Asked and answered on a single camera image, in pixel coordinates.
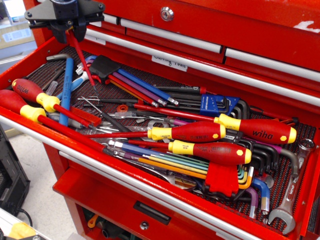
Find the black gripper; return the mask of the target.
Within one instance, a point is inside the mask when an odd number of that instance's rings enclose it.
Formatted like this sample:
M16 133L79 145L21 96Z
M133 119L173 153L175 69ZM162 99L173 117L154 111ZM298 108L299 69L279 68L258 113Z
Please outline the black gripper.
M28 9L24 17L32 27L50 29L59 43L66 44L66 30L73 25L73 33L78 42L84 40L87 25L104 20L106 6L94 0L44 0Z

